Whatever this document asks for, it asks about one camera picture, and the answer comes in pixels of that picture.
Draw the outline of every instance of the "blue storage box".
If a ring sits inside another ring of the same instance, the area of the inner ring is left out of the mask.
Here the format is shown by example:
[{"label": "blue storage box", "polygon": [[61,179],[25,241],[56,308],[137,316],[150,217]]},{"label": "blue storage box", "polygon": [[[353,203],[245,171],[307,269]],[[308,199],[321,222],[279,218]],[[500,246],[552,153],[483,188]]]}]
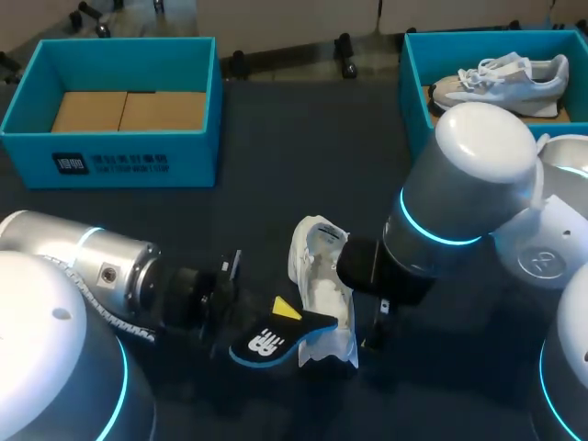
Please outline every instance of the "blue storage box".
[{"label": "blue storage box", "polygon": [[[205,92],[201,130],[51,133],[65,92]],[[222,80],[215,40],[43,40],[0,126],[28,188],[212,187]]]},{"label": "blue storage box", "polygon": [[423,86],[513,51],[531,60],[550,60],[562,53],[570,62],[570,82],[563,96],[570,122],[529,123],[535,137],[543,133],[588,135],[588,46],[577,31],[414,33],[405,36],[400,69],[401,113],[413,160],[434,130]]}]

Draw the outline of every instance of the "brown cardboard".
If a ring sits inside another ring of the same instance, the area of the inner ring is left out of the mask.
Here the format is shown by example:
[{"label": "brown cardboard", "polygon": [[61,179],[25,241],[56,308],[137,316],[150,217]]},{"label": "brown cardboard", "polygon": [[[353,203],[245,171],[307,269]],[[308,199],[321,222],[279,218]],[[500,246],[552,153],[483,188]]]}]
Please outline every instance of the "brown cardboard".
[{"label": "brown cardboard", "polygon": [[205,111],[201,92],[129,93],[119,130],[201,130]]},{"label": "brown cardboard", "polygon": [[[427,102],[427,108],[429,109],[429,117],[431,117],[431,121],[433,121],[433,126],[435,126],[436,123],[439,121],[439,117],[433,115],[433,113],[431,113],[431,108],[428,106],[430,101],[428,85],[423,86],[423,94]],[[565,109],[565,107],[562,107],[560,109],[560,113],[556,118],[519,117],[519,119],[521,119],[526,124],[561,124],[570,122],[570,116],[568,115],[568,111]]]},{"label": "brown cardboard", "polygon": [[51,132],[117,131],[126,92],[65,92]]}]

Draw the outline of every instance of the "cardboard box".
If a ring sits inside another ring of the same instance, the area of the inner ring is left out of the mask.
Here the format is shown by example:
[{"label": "cardboard box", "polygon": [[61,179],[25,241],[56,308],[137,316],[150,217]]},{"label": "cardboard box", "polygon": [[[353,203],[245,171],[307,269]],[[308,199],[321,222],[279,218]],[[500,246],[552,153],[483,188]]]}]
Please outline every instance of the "cardboard box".
[{"label": "cardboard box", "polygon": [[200,92],[128,94],[119,130],[202,130],[205,110]]},{"label": "cardboard box", "polygon": [[0,137],[28,188],[212,187],[221,110],[212,38],[42,40]]},{"label": "cardboard box", "polygon": [[118,131],[126,92],[65,92],[51,132]]},{"label": "cardboard box", "polygon": [[517,52],[531,60],[562,53],[570,62],[570,81],[562,98],[561,120],[525,119],[536,139],[544,133],[588,135],[588,46],[575,30],[464,31],[409,33],[400,65],[400,105],[411,157],[421,153],[435,127],[424,86],[475,67],[486,58]]}]

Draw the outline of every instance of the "glowing blue ring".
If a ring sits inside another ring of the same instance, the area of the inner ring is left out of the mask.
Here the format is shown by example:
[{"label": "glowing blue ring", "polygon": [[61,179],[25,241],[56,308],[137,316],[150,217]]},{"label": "glowing blue ring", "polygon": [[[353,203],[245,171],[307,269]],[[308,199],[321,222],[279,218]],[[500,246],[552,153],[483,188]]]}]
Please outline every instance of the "glowing blue ring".
[{"label": "glowing blue ring", "polygon": [[544,347],[545,347],[545,342],[543,342],[543,345],[541,346],[541,355],[539,356],[539,379],[541,380],[541,388],[543,389],[543,395],[545,395],[545,399],[548,402],[549,408],[551,409],[551,411],[553,412],[553,414],[555,415],[557,420],[560,422],[561,427],[563,427],[566,430],[566,432],[568,432],[568,435],[570,435],[575,441],[582,441],[576,434],[574,434],[572,432],[572,430],[568,427],[568,425],[563,422],[560,415],[558,414],[558,411],[556,411],[555,407],[553,407],[553,404],[551,404],[551,400],[549,399],[549,395],[548,395],[548,390],[545,388],[545,382],[543,381],[543,348]]},{"label": "glowing blue ring", "polygon": [[566,172],[574,173],[576,175],[580,175],[581,177],[588,179],[588,173],[584,172],[583,170],[578,170],[577,168],[572,168],[572,167],[558,167],[558,168],[560,170],[565,170]]},{"label": "glowing blue ring", "polygon": [[411,215],[408,214],[408,210],[406,209],[406,207],[404,207],[404,200],[402,199],[402,192],[403,191],[404,191],[404,188],[401,190],[401,208],[402,208],[402,213],[404,213],[404,216],[406,217],[406,219],[408,220],[408,222],[410,222],[411,225],[419,233],[421,233],[423,236],[428,237],[429,239],[431,239],[431,240],[433,240],[435,242],[443,243],[445,245],[469,245],[470,243],[474,243],[474,242],[478,241],[479,239],[481,239],[481,236],[478,236],[475,239],[471,239],[471,240],[468,240],[468,241],[449,241],[447,239],[443,239],[441,237],[437,237],[434,234],[428,232],[423,227],[421,227],[418,223],[416,223],[414,221],[414,219],[411,217]]},{"label": "glowing blue ring", "polygon": [[114,425],[114,423],[117,421],[117,418],[119,417],[120,409],[122,409],[122,403],[125,401],[125,395],[127,394],[127,383],[129,381],[129,367],[127,366],[127,355],[125,354],[125,350],[122,347],[122,343],[120,342],[120,340],[118,338],[117,338],[117,342],[119,342],[120,353],[122,354],[122,366],[124,368],[124,376],[122,378],[122,388],[120,389],[120,395],[119,395],[119,401],[117,402],[117,407],[114,408],[114,412],[112,413],[112,416],[108,420],[107,425],[104,426],[104,429],[102,429],[102,433],[100,434],[100,436],[98,438],[96,438],[96,441],[104,441],[104,439],[108,436],[108,433],[110,433],[110,429],[112,429],[112,426]]},{"label": "glowing blue ring", "polygon": [[82,246],[84,246],[85,241],[87,241],[88,238],[92,234],[94,234],[95,232],[101,232],[101,231],[102,231],[102,229],[100,227],[94,227],[94,228],[90,228],[84,234],[82,234],[82,237],[80,237],[80,239],[77,241],[77,244],[75,245],[75,250],[73,251],[72,259],[67,264],[70,268],[72,266],[74,266],[75,260],[77,259],[77,255],[80,254],[80,251],[82,250]]}]

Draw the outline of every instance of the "white sneaker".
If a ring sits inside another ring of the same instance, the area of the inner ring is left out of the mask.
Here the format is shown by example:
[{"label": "white sneaker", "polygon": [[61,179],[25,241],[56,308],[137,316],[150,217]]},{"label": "white sneaker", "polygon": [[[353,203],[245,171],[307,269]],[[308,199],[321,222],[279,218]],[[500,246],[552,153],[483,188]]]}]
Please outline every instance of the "white sneaker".
[{"label": "white sneaker", "polygon": [[299,366],[311,358],[336,356],[358,367],[353,291],[336,271],[347,236],[322,216],[307,216],[292,236],[288,276],[299,286],[304,310],[331,315],[339,322],[337,329],[300,344]]},{"label": "white sneaker", "polygon": [[477,69],[459,69],[431,86],[435,105],[448,110],[470,101],[494,104],[529,117],[557,117],[558,99],[568,85],[568,59],[531,62],[516,52],[482,60]]}]

